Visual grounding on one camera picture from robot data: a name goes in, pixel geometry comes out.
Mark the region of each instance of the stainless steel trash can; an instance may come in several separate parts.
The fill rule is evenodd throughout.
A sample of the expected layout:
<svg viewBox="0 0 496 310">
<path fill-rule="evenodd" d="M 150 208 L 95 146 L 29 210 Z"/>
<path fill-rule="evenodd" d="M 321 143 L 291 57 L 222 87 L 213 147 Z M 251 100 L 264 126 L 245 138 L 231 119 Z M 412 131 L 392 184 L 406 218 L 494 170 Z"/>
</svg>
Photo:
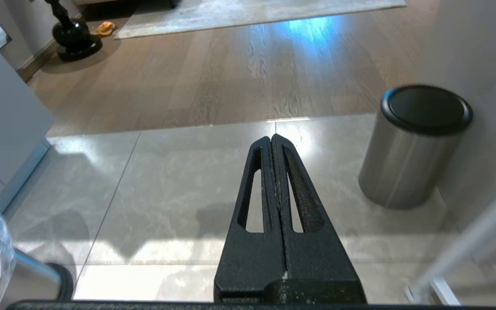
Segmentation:
<svg viewBox="0 0 496 310">
<path fill-rule="evenodd" d="M 471 121 L 469 104 L 448 90 L 426 85 L 388 90 L 360 172 L 361 190 L 386 208 L 422 204 Z"/>
<path fill-rule="evenodd" d="M 56 263 L 41 263 L 15 249 L 15 267 L 1 300 L 0 310 L 21 300 L 70 301 L 74 280 Z"/>
</svg>

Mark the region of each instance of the white cabinet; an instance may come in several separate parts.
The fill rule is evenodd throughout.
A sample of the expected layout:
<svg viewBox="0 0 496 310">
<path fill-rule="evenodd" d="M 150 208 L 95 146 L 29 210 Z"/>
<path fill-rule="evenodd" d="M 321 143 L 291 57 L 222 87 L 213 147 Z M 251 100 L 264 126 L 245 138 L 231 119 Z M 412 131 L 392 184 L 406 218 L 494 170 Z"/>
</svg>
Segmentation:
<svg viewBox="0 0 496 310">
<path fill-rule="evenodd" d="M 0 55 L 0 195 L 12 198 L 6 190 L 20 188 L 47 151 L 40 153 L 40 145 L 53 123 L 51 113 Z"/>
</svg>

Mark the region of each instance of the wooden floor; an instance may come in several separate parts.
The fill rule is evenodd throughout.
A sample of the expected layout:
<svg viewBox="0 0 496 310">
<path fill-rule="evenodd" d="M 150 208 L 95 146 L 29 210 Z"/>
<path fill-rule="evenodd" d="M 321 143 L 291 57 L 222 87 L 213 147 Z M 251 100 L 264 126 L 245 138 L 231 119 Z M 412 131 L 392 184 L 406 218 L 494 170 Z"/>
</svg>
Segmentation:
<svg viewBox="0 0 496 310">
<path fill-rule="evenodd" d="M 88 59 L 62 63 L 54 57 L 29 86 L 56 117 L 50 136 L 375 112 L 384 90 L 412 81 L 438 1 L 407 4 L 158 37 L 108 37 Z M 89 24 L 118 10 L 122 17 L 112 20 L 123 25 L 133 8 L 120 5 L 91 8 Z"/>
</svg>

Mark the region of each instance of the metal leg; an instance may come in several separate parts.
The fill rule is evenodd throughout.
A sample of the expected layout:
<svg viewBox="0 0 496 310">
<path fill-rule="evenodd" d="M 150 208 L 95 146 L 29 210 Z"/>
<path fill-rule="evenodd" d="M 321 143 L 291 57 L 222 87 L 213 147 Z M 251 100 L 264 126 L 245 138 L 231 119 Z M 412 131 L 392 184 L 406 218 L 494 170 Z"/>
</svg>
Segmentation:
<svg viewBox="0 0 496 310">
<path fill-rule="evenodd" d="M 488 245 L 495 236 L 496 199 L 488 209 L 462 233 L 461 237 L 449 245 L 449 247 L 439 255 L 437 261 L 435 261 L 435 263 L 433 263 L 414 284 L 408 286 L 406 294 L 409 300 L 415 304 L 423 302 L 427 293 L 431 289 L 434 289 L 433 286 L 436 285 L 438 281 L 441 282 L 443 277 L 447 276 L 447 274 L 457 267 L 457 265 L 462 263 L 464 259 L 471 257 L 472 253 L 484 245 Z"/>
<path fill-rule="evenodd" d="M 448 304 L 449 306 L 460 306 L 459 300 L 456 298 L 453 291 L 451 291 L 451 288 L 445 279 L 435 278 L 432 279 L 430 284 L 442 304 Z"/>
<path fill-rule="evenodd" d="M 74 279 L 70 271 L 55 263 L 42 263 L 15 249 L 16 265 L 3 295 L 0 310 L 20 300 L 70 301 Z"/>
</svg>

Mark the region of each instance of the orange object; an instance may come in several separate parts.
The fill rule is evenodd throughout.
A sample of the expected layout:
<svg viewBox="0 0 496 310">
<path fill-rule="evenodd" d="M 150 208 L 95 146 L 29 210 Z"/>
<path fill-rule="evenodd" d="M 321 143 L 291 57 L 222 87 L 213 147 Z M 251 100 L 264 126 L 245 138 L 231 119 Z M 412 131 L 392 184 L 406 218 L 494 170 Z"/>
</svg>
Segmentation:
<svg viewBox="0 0 496 310">
<path fill-rule="evenodd" d="M 112 22 L 103 22 L 97 27 L 97 35 L 99 37 L 109 36 L 112 34 L 114 27 L 116 27 L 116 25 Z"/>
</svg>

